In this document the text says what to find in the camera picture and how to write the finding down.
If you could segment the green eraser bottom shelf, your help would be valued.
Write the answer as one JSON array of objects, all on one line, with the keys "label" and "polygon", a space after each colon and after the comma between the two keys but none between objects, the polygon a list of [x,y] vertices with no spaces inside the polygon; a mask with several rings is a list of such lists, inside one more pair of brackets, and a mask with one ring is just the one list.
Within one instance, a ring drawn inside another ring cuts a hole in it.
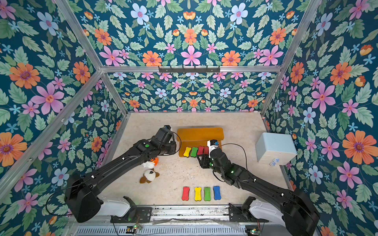
[{"label": "green eraser bottom shelf", "polygon": [[198,153],[198,148],[193,147],[191,150],[191,157],[197,157],[197,153]]}]

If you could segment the green eraser shelf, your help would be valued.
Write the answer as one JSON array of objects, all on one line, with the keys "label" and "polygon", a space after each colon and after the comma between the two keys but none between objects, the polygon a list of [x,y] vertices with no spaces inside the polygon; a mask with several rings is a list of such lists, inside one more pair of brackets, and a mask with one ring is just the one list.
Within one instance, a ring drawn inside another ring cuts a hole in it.
[{"label": "green eraser shelf", "polygon": [[210,187],[204,187],[204,201],[211,201],[211,188]]},{"label": "green eraser shelf", "polygon": [[191,157],[197,157],[197,153],[198,153],[198,148],[193,147],[191,150]]}]

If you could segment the green eraser top shelf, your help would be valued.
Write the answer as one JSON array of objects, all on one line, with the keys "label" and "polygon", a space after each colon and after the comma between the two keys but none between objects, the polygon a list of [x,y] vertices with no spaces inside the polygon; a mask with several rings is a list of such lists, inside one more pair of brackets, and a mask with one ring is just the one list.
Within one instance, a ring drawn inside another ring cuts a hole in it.
[{"label": "green eraser top shelf", "polygon": [[204,187],[204,201],[211,201],[211,188],[210,187]]}]

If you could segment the blue eraser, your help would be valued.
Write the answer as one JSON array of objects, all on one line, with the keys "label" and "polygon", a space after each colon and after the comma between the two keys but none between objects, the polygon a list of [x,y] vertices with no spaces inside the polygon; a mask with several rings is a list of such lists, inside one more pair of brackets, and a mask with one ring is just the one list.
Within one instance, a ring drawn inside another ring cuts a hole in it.
[{"label": "blue eraser", "polygon": [[221,200],[221,192],[220,192],[220,187],[219,186],[214,186],[213,187],[213,193],[214,193],[214,200],[218,201]]}]

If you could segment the yellow eraser top shelf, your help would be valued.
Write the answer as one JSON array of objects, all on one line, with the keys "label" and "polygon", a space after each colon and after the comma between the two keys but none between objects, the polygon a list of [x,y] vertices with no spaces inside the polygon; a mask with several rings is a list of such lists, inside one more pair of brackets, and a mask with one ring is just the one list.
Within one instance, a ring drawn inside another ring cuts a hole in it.
[{"label": "yellow eraser top shelf", "polygon": [[195,187],[195,201],[200,202],[202,201],[202,188]]}]

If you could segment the red eraser top shelf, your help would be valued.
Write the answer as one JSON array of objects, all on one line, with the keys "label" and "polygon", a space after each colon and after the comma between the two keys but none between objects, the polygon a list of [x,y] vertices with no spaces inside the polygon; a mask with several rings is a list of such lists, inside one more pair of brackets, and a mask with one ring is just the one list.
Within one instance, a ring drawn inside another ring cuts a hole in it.
[{"label": "red eraser top shelf", "polygon": [[182,201],[188,201],[190,194],[190,187],[184,186],[183,187],[183,194],[182,194]]}]

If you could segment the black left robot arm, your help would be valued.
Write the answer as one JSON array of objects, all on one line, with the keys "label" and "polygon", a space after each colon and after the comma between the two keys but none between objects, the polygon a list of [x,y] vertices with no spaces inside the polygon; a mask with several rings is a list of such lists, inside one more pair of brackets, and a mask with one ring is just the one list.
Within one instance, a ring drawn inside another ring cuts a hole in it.
[{"label": "black left robot arm", "polygon": [[84,177],[71,175],[65,202],[77,222],[86,222],[99,213],[103,201],[98,195],[112,182],[151,159],[164,154],[173,155],[175,152],[174,132],[165,125],[152,138],[139,140],[124,154]]}]

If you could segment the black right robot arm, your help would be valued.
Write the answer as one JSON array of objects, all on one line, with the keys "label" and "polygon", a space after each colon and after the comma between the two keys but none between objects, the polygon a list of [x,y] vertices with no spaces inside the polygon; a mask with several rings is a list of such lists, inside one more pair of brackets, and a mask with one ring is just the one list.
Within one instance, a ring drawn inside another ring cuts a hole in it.
[{"label": "black right robot arm", "polygon": [[300,189],[291,191],[275,186],[231,163],[221,148],[197,156],[203,169],[220,174],[220,181],[254,194],[240,208],[245,220],[264,219],[285,226],[293,236],[312,236],[317,229],[320,214]]}]

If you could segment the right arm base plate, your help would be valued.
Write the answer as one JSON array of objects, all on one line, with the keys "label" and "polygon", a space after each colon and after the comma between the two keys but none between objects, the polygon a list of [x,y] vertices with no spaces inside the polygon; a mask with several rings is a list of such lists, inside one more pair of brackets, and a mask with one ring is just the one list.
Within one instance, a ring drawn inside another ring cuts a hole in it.
[{"label": "right arm base plate", "polygon": [[231,222],[244,222],[244,223],[257,223],[262,222],[266,223],[268,220],[262,218],[256,218],[252,215],[249,211],[250,205],[252,203],[257,203],[257,199],[255,197],[248,197],[246,201],[242,205],[233,205],[232,203],[228,204],[228,213],[229,213],[229,221]]}]

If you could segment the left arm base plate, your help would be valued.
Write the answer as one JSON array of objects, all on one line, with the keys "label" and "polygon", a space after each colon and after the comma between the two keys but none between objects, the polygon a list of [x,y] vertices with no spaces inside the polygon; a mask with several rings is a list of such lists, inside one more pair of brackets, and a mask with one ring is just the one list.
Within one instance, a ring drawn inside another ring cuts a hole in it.
[{"label": "left arm base plate", "polygon": [[137,206],[135,202],[124,196],[121,200],[129,207],[128,210],[121,216],[111,216],[111,223],[149,223],[152,216],[152,207]]}]

